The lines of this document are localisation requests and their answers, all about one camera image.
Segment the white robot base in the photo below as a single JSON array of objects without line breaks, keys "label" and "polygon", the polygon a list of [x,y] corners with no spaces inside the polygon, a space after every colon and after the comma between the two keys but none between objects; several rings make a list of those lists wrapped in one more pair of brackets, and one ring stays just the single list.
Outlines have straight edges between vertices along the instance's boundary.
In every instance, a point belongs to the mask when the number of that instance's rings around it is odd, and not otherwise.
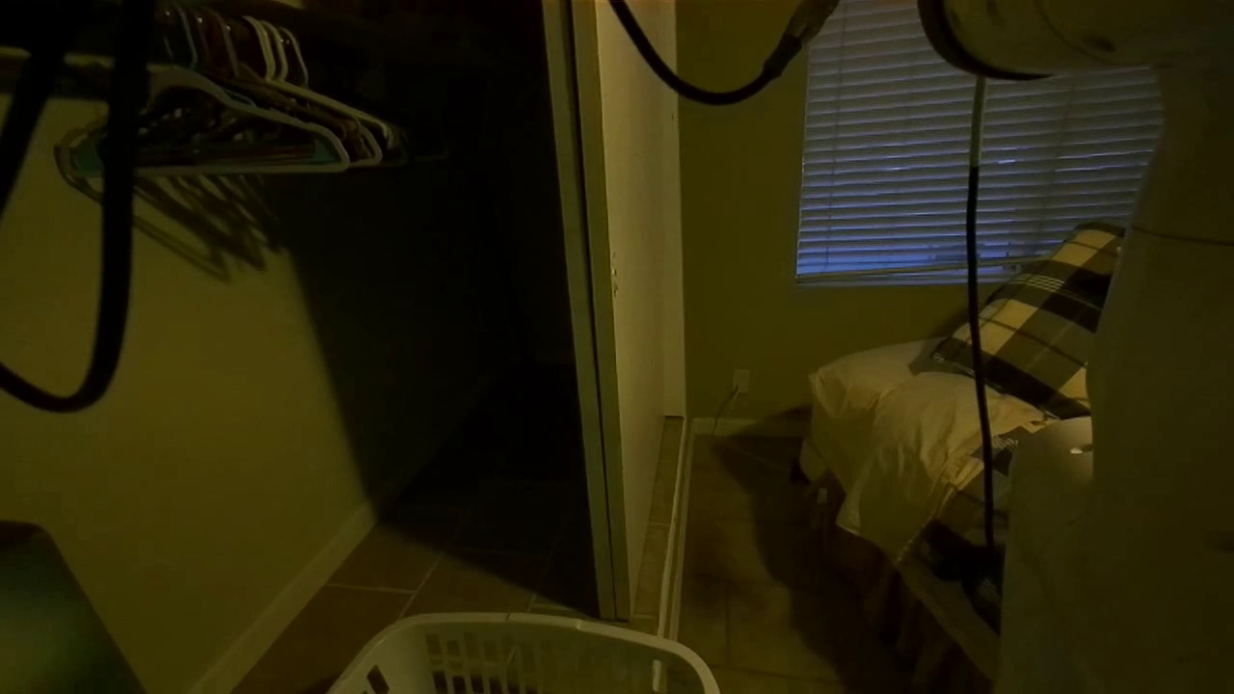
[{"label": "white robot base", "polygon": [[1023,451],[997,694],[1234,694],[1234,73],[1163,129],[1090,363],[1090,443]]}]

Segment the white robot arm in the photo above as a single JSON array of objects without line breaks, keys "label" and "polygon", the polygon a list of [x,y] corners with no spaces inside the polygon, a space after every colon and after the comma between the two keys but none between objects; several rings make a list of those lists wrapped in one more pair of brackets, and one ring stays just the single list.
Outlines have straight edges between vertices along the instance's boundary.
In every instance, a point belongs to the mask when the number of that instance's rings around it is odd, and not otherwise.
[{"label": "white robot arm", "polygon": [[1234,36],[1234,0],[918,0],[918,16],[946,62],[1008,81],[1187,62]]}]

